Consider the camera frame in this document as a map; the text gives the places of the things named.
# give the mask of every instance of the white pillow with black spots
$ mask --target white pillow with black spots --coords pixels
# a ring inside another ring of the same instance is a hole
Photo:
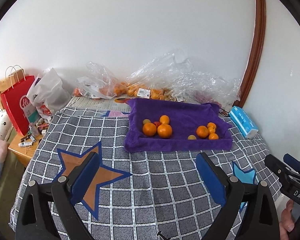
[[[0,109],[0,140],[6,141],[11,133],[12,123],[5,110]]]

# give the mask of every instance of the hand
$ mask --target hand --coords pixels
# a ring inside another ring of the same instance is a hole
[[[291,232],[294,228],[294,222],[291,217],[291,210],[293,208],[293,200],[289,200],[286,204],[286,208],[281,213],[280,227],[280,240],[289,240],[288,232]]]

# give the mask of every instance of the red logo on plastic bag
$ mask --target red logo on plastic bag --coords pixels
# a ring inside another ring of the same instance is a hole
[[[30,104],[30,100],[26,96],[22,96],[20,99],[20,108],[24,109]]]
[[[40,106],[40,109],[42,110],[43,114],[52,115],[51,111],[45,105]]]

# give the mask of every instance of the wooden table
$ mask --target wooden table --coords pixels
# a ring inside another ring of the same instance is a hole
[[[43,136],[40,134],[36,138],[36,142],[33,143],[33,145],[28,146],[28,147],[19,147],[18,144],[20,143],[20,139],[23,138],[23,135],[17,134],[15,138],[12,140],[10,143],[8,149],[11,150],[18,158],[18,160],[25,166],[27,167],[30,160],[32,159],[34,152],[36,151],[38,145],[39,145],[39,140],[43,138]]]

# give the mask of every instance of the purple towel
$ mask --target purple towel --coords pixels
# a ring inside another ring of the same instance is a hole
[[[124,143],[127,152],[140,151],[190,151],[190,150],[230,150],[232,138],[228,131],[230,124],[218,117],[219,106],[216,104],[194,105],[154,99],[134,98],[127,102],[131,106],[129,131]],[[159,121],[167,115],[173,133],[169,139],[161,139],[158,134],[148,137],[142,133],[142,121]],[[217,125],[218,140],[201,139],[197,136],[198,126],[207,126],[209,122]],[[197,140],[188,140],[189,135]]]

